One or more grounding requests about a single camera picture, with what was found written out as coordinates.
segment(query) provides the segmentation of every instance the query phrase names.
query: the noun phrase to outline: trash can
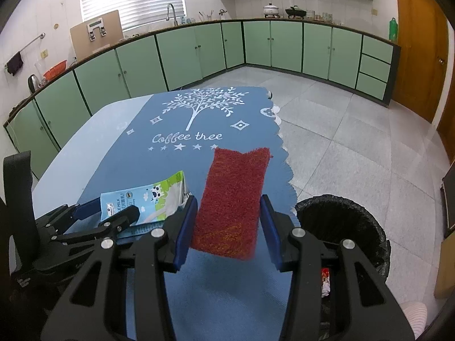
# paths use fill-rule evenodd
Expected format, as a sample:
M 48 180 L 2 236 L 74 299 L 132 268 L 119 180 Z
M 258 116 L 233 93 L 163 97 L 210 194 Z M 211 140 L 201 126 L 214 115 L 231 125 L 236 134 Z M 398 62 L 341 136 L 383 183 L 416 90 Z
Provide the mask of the trash can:
M 384 278 L 390 270 L 390 241 L 377 220 L 363 206 L 339 196 L 316 196 L 297 203 L 303 229 L 319 240 L 339 244 L 351 239 Z

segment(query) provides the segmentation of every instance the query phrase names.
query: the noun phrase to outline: red scouring pad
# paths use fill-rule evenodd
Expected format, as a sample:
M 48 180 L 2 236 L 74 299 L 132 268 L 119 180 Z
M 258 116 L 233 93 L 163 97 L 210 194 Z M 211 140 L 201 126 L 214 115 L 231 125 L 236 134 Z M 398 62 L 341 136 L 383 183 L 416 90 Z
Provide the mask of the red scouring pad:
M 269 159 L 268 148 L 248 153 L 215 149 L 192 248 L 235 259 L 254 256 L 259 201 Z

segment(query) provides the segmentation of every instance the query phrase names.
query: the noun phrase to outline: striped fabric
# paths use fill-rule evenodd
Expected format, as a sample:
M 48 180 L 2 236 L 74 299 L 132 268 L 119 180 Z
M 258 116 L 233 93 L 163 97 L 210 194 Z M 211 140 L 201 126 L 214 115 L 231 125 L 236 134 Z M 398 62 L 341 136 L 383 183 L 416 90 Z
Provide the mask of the striped fabric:
M 427 308 L 421 302 L 405 302 L 400 304 L 406 319 L 411 325 L 414 337 L 417 340 L 425 329 L 427 319 Z

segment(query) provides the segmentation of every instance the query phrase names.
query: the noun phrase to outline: kitchen counter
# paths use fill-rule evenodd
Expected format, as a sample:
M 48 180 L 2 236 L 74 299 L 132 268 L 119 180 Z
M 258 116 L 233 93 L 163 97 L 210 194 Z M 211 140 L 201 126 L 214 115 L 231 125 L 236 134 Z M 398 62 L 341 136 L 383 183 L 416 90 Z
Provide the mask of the kitchen counter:
M 98 51 L 97 53 L 94 53 L 93 55 L 88 56 L 87 58 L 85 58 L 85 59 L 77 62 L 76 64 L 72 65 L 71 67 L 67 68 L 63 73 L 59 74 L 57 77 L 55 77 L 54 79 L 52 79 L 51 81 L 46 83 L 43 87 L 39 88 L 32 95 L 30 95 L 29 97 L 27 97 L 26 99 L 24 99 L 20 103 L 18 103 L 17 106 L 15 106 L 12 109 L 12 111 L 10 112 L 8 120 L 4 123 L 4 127 L 6 127 L 10 123 L 10 121 L 12 121 L 14 116 L 24 106 L 26 106 L 32 99 L 35 98 L 35 96 L 37 94 L 39 94 L 42 90 L 44 90 L 50 84 L 54 83 L 56 80 L 58 80 L 60 77 L 63 77 L 65 74 L 67 74 L 71 70 L 76 69 L 80 65 L 82 65 L 82 64 L 84 64 L 84 63 L 96 58 L 97 56 L 100 56 L 100 55 L 106 53 L 107 51 L 110 51 L 110 50 L 113 50 L 113 49 L 117 49 L 120 46 L 126 45 L 128 43 L 131 43 L 131 42 L 134 42 L 134 41 L 137 41 L 137 40 L 149 37 L 149 36 L 154 36 L 154 35 L 159 34 L 159 33 L 172 31 L 172 30 L 180 29 L 180 28 L 184 28 L 184 27 L 199 26 L 199 25 L 213 24 L 213 23 L 222 23 L 222 22 L 245 22 L 245 21 L 285 21 L 285 22 L 290 22 L 291 21 L 291 22 L 305 22 L 305 23 L 310 23 L 310 24 L 319 24 L 319 25 L 325 25 L 325 26 L 329 26 L 329 27 L 341 28 L 341 29 L 345 29 L 345 30 L 351 31 L 351 32 L 356 32 L 356 33 L 359 33 L 359 34 L 362 34 L 362 35 L 365 35 L 365 36 L 369 36 L 369 37 L 375 38 L 376 40 L 391 44 L 393 46 L 398 46 L 397 44 L 395 44 L 393 42 L 390 42 L 389 40 L 386 40 L 384 38 L 375 36 L 375 35 L 370 34 L 368 32 L 359 31 L 358 29 L 349 28 L 349 27 L 346 27 L 346 26 L 341 26 L 341 25 L 332 24 L 332 23 L 315 21 L 315 20 L 288 19 L 288 18 L 252 18 L 252 19 L 213 20 L 213 21 L 209 21 L 209 22 L 197 22 L 197 23 L 192 23 L 192 24 L 178 25 L 177 27 L 169 27 L 169 28 L 158 29 L 158 30 L 153 31 L 153 32 L 149 32 L 149 33 L 146 33 L 146 34 L 142 34 L 142 35 L 139 35 L 139 36 L 135 36 L 135 37 L 131 37 L 131 38 L 127 38 L 125 40 L 122 40 L 119 43 L 117 43 L 117 44 L 115 44 L 113 46 L 107 47 L 104 50 Z

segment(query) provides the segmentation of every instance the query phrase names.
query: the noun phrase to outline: faucet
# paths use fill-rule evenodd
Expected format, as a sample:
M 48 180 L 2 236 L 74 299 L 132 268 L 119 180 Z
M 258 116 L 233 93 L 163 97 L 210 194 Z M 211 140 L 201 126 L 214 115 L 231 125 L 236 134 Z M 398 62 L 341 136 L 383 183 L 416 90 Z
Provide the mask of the faucet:
M 172 7 L 172 13 L 174 14 L 174 27 L 176 27 L 177 26 L 177 18 L 175 17 L 174 5 L 172 5 L 171 3 L 167 4 L 167 17 L 166 17 L 166 20 L 169 20 L 169 6 Z

